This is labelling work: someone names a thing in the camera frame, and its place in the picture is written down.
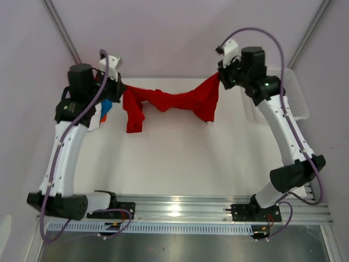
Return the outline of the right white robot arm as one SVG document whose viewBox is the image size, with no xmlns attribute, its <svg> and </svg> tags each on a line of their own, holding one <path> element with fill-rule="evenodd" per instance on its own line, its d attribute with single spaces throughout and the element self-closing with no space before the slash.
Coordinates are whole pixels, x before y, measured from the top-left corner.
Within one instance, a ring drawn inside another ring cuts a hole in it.
<svg viewBox="0 0 349 262">
<path fill-rule="evenodd" d="M 288 107 L 281 78 L 267 74 L 261 47 L 239 49 L 233 43 L 218 47 L 216 52 L 223 56 L 218 72 L 224 88 L 244 88 L 265 117 L 280 150 L 283 166 L 271 170 L 270 182 L 250 198 L 249 214 L 259 221 L 286 195 L 311 182 L 326 160 L 323 155 L 316 155 L 305 141 Z"/>
</svg>

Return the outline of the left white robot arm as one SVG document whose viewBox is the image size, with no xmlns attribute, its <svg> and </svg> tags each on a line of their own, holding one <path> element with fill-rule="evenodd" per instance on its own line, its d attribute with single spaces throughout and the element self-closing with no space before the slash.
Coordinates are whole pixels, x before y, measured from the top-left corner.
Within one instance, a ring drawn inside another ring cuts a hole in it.
<svg viewBox="0 0 349 262">
<path fill-rule="evenodd" d="M 118 103 L 126 86 L 115 61 L 100 69 L 78 64 L 68 71 L 69 86 L 56 106 L 55 141 L 46 175 L 38 192 L 29 193 L 27 204 L 45 216 L 79 221 L 88 213 L 99 212 L 106 218 L 118 213 L 114 193 L 96 190 L 75 194 L 74 175 L 82 142 L 88 132 L 96 105 L 105 100 Z"/>
</svg>

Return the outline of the red t shirt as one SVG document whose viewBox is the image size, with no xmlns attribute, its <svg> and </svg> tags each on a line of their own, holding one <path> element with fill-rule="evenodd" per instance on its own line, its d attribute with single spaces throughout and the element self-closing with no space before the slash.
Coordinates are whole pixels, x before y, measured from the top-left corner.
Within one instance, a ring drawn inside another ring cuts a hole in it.
<svg viewBox="0 0 349 262">
<path fill-rule="evenodd" d="M 219 100 L 219 83 L 219 74 L 215 73 L 195 89 L 179 94 L 127 85 L 123 94 L 123 109 L 128 116 L 126 132 L 142 132 L 143 122 L 146 119 L 143 114 L 143 102 L 152 104 L 161 112 L 171 108 L 189 110 L 202 121 L 213 122 Z"/>
</svg>

